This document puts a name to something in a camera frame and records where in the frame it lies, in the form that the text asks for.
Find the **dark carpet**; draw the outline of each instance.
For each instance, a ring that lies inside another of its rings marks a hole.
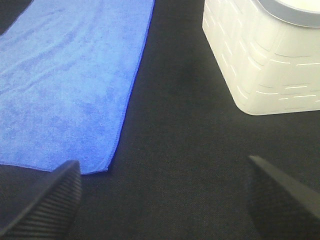
[[[156,1],[116,154],[108,172],[82,177],[68,240],[259,240],[245,203],[249,154],[320,191],[320,112],[238,110],[203,33],[203,7]],[[0,202],[44,174],[0,166]]]

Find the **white basket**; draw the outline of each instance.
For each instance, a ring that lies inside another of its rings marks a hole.
[[[320,110],[320,1],[205,0],[203,30],[243,112]]]

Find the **black rubber part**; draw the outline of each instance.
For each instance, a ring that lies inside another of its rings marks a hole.
[[[0,240],[61,240],[82,196],[80,165],[67,161],[0,208]]]
[[[319,240],[320,194],[258,156],[250,156],[247,208],[265,240]]]

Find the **microfiber cloth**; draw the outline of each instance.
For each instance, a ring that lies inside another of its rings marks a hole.
[[[34,0],[0,36],[0,164],[106,171],[154,0]]]

